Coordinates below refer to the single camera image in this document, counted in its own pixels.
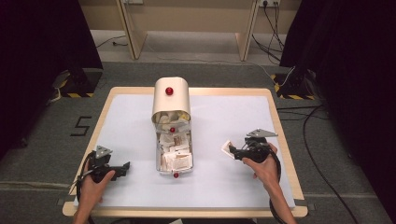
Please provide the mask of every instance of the box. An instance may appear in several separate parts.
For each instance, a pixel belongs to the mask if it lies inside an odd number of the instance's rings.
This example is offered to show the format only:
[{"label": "box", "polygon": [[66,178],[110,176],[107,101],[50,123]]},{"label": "box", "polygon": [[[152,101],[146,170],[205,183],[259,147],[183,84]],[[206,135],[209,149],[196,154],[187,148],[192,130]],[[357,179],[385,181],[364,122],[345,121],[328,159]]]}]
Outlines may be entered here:
[{"label": "box", "polygon": [[189,85],[185,79],[157,80],[151,121],[157,136],[156,166],[162,175],[178,178],[192,171],[190,111]]}]

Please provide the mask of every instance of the floor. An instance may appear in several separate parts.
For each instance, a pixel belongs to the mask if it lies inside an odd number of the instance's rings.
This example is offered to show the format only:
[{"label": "floor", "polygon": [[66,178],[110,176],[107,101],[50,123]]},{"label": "floor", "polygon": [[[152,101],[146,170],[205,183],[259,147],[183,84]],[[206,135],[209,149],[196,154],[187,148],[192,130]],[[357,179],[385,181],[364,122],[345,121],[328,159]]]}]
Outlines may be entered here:
[{"label": "floor", "polygon": [[[212,81],[225,86],[243,85],[248,88],[273,88],[270,80],[265,79],[264,86],[262,83],[258,83],[257,80],[263,79],[262,73],[269,76],[273,71],[289,70],[289,68],[277,67],[276,61],[271,61],[268,55],[260,50],[254,42],[250,44],[247,61],[241,62],[234,34],[149,32],[146,45],[138,60],[132,60],[128,47],[124,46],[126,44],[125,37],[119,37],[124,36],[124,32],[92,31],[92,36],[106,68],[106,85],[101,86],[95,93],[97,96],[102,96],[102,99],[106,99],[108,88],[111,85],[120,85],[131,80],[137,84],[148,85],[147,83],[153,82],[152,79],[155,78],[155,76],[151,76],[151,71],[164,72],[169,75],[173,72],[181,74],[185,69],[191,72],[188,74],[189,76],[194,77],[191,80],[194,81],[195,86],[209,85],[209,82]],[[270,45],[271,35],[255,36],[264,46]],[[280,37],[284,42],[286,37],[284,35]],[[279,49],[279,46],[274,43],[271,48]],[[279,52],[275,52],[275,55],[281,56]],[[115,67],[113,63],[122,63],[122,65],[117,64]],[[150,65],[154,68],[147,69],[145,63],[155,63],[155,65]],[[169,63],[178,63],[177,69],[174,66],[169,66]],[[235,69],[233,66],[227,66],[227,68],[212,66],[216,64],[253,65],[253,67],[240,66],[240,69]],[[201,71],[207,73],[207,76],[196,76],[193,73]],[[299,222],[307,224],[352,223],[347,210],[323,181],[306,153],[302,129],[304,118],[311,109],[279,110],[280,107],[304,107],[318,102],[275,100],[294,166],[308,203],[309,214],[307,217],[299,219]],[[56,206],[55,199],[61,198],[66,192],[64,181],[75,176],[74,169],[66,172],[64,167],[76,167],[76,164],[81,160],[80,154],[70,153],[70,151],[77,151],[75,147],[86,146],[89,138],[73,138],[73,141],[70,141],[69,134],[76,131],[74,123],[77,116],[92,115],[92,124],[90,125],[93,126],[94,119],[99,117],[103,101],[100,97],[81,100],[64,98],[53,104],[45,113],[47,116],[43,116],[38,122],[37,129],[32,133],[32,137],[35,136],[35,138],[30,146],[12,151],[7,159],[0,163],[2,180],[0,181],[0,196],[2,197],[0,207],[5,208],[4,210],[0,209],[1,220],[8,220],[7,223],[26,223],[25,220],[29,220],[29,223],[69,223],[71,221],[69,217],[63,216],[62,207],[59,204]],[[312,152],[320,168],[344,198],[360,224],[391,223],[361,169],[344,151],[336,130],[327,119],[328,116],[324,109],[320,110],[307,124],[306,138],[311,144]],[[51,136],[52,141],[48,141],[48,136]],[[29,158],[29,155],[37,157],[36,153],[39,154],[40,160]],[[56,175],[54,170],[59,169],[63,170],[62,174]],[[63,183],[59,186],[62,190],[36,189],[36,187],[26,186],[18,189],[14,186],[15,184],[9,182],[35,181],[33,176],[38,176],[38,179],[47,183]],[[116,223],[117,220],[97,218],[95,221],[107,224],[112,221]],[[259,224],[275,223],[272,219],[256,221]],[[117,221],[117,223],[139,222],[124,220],[124,222]]]},{"label": "floor", "polygon": [[[246,62],[241,62],[234,34],[148,32],[145,45],[138,60],[132,60],[123,31],[92,31],[103,62],[121,63],[227,63],[277,65],[252,40]],[[280,50],[272,35],[255,35],[259,43]],[[285,42],[285,35],[279,35]],[[273,51],[277,58],[281,53]]]}]

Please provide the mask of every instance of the hand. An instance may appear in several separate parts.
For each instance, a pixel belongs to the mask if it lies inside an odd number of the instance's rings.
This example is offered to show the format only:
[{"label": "hand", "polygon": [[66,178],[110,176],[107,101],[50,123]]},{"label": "hand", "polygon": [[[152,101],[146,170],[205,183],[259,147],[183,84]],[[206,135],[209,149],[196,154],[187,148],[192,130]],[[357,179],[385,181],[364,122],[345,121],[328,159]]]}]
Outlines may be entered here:
[{"label": "hand", "polygon": [[[271,143],[268,143],[270,148],[277,153],[277,148]],[[283,195],[282,188],[279,185],[277,179],[277,169],[275,159],[271,154],[268,155],[267,159],[262,163],[257,163],[249,158],[243,158],[244,164],[248,165],[254,171],[254,178],[259,178],[263,183],[265,189],[271,198],[274,208],[282,220],[286,223],[294,224],[297,223],[290,211],[290,208],[286,202],[285,196]]]},{"label": "hand", "polygon": [[100,183],[95,183],[90,175],[84,177],[82,180],[81,195],[78,201],[78,210],[74,215],[74,224],[86,223],[91,210],[97,203],[102,202],[105,188],[115,173],[113,170],[108,172]]},{"label": "hand", "polygon": [[[277,153],[277,148],[268,143],[270,148]],[[276,162],[271,154],[262,163],[257,163],[249,158],[243,158],[244,164],[250,166],[254,171],[253,178],[259,178],[264,187],[268,190],[271,186],[278,184]]]}]

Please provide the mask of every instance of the hazard tape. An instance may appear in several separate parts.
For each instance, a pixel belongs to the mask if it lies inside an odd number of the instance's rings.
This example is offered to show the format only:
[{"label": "hazard tape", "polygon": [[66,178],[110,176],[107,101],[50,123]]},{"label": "hazard tape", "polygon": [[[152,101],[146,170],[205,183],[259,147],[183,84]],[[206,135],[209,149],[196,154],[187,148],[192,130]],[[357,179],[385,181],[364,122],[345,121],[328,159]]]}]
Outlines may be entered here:
[{"label": "hazard tape", "polygon": [[305,92],[299,92],[296,94],[296,92],[290,92],[288,86],[279,86],[282,85],[283,82],[278,83],[276,81],[276,75],[271,75],[271,79],[274,81],[275,92],[279,98],[292,100],[315,100],[315,97],[310,93],[311,90],[309,90],[308,86],[306,86],[306,90],[304,90]]},{"label": "hazard tape", "polygon": [[70,98],[82,98],[82,97],[93,97],[93,93],[78,93],[78,92],[62,92],[62,97]]}]

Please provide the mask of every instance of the red sphere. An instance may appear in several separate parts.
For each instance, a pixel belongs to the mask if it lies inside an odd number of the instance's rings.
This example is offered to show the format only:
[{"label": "red sphere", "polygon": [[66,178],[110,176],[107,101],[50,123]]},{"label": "red sphere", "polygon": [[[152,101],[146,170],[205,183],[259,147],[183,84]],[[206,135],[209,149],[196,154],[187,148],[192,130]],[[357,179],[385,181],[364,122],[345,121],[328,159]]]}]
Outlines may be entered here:
[{"label": "red sphere", "polygon": [[166,88],[165,92],[166,92],[166,95],[172,95],[173,89],[171,87],[168,87],[168,88]]}]

